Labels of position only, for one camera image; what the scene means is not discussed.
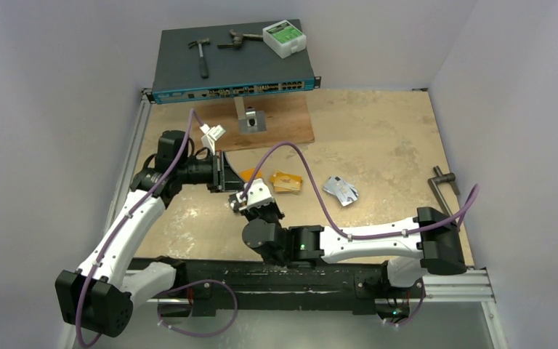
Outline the orange leather card holder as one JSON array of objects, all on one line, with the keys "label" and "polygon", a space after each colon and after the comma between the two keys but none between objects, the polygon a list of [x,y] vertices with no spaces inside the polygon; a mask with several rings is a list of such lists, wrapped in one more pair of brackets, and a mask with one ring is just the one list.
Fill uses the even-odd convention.
[{"label": "orange leather card holder", "polygon": [[254,168],[243,170],[238,174],[244,182],[249,182],[250,180],[263,178],[263,173],[261,170],[259,170],[256,174],[254,174]]}]

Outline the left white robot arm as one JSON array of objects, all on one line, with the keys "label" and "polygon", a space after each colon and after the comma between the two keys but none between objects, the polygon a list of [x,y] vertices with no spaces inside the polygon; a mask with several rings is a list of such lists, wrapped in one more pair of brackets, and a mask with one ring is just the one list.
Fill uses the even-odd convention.
[{"label": "left white robot arm", "polygon": [[96,249],[76,271],[62,271],[55,281],[63,320],[75,327],[83,348],[83,330],[98,337],[117,337],[126,328],[139,305],[157,297],[186,296],[190,307],[210,305],[212,286],[231,297],[235,293],[221,281],[198,271],[201,262],[158,257],[134,275],[126,274],[134,253],[166,211],[183,185],[204,184],[212,193],[236,192],[244,181],[234,171],[223,152],[211,146],[200,159],[191,153],[188,132],[165,131],[158,150],[134,176],[118,219],[110,226]]}]

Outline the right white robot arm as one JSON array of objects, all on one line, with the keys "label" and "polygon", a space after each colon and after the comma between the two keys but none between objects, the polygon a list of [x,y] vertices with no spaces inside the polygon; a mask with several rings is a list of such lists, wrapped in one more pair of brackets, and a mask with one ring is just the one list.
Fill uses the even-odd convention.
[{"label": "right white robot arm", "polygon": [[361,257],[390,257],[379,276],[389,296],[425,275],[453,276],[467,271],[455,221],[442,212],[419,207],[416,216],[381,225],[345,227],[300,225],[284,228],[274,198],[248,205],[238,193],[230,208],[247,219],[243,243],[264,263],[286,268],[315,268]]}]

